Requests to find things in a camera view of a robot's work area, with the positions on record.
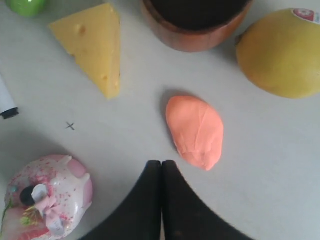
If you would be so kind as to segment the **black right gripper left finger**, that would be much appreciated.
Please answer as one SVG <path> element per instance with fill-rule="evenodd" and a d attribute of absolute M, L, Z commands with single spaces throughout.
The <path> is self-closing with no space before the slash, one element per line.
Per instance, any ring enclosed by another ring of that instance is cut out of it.
<path fill-rule="evenodd" d="M 162 220 L 162 164 L 150 160 L 118 208 L 84 240 L 159 240 Z"/>

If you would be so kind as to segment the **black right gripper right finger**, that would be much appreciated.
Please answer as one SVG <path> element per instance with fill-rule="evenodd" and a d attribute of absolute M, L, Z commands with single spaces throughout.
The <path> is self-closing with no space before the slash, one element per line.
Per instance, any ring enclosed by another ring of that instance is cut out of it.
<path fill-rule="evenodd" d="M 173 160 L 162 163 L 162 217 L 167 240 L 249 240 L 213 212 Z"/>

